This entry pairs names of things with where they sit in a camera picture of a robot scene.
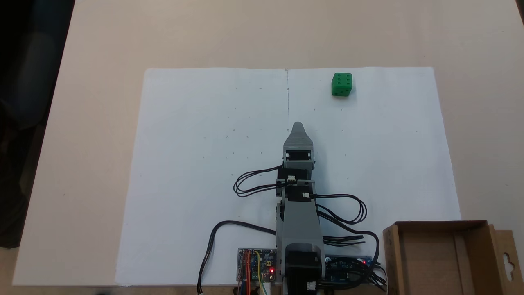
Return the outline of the grey wedge-shaped gripper finger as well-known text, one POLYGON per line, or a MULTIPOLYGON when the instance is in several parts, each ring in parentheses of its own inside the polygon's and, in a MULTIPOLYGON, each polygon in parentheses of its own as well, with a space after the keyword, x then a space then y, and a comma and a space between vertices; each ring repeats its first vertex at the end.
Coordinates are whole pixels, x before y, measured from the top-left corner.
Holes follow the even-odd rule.
POLYGON ((293 123, 288 138, 283 144, 284 150, 313 150, 313 141, 307 135, 301 122, 293 123))

